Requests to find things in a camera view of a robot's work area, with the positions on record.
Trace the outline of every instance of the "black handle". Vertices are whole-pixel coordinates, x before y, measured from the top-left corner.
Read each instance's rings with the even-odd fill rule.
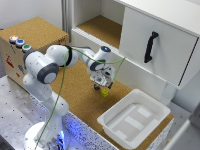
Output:
[[[148,44],[147,44],[147,49],[146,49],[146,54],[144,56],[144,62],[148,63],[149,61],[152,60],[152,57],[150,56],[151,54],[151,49],[153,46],[153,39],[157,38],[159,36],[158,33],[156,32],[152,32],[152,36],[149,38]]]

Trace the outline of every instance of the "cardboard box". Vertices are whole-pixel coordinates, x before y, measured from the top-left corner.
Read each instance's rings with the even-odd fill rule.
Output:
[[[53,26],[40,17],[36,17],[12,27],[0,31],[0,50],[4,62],[6,74],[24,88],[23,77],[27,73],[21,49],[10,44],[11,35],[17,35],[19,39],[25,40],[26,44],[32,46],[45,54],[51,45],[68,45],[69,35]]]

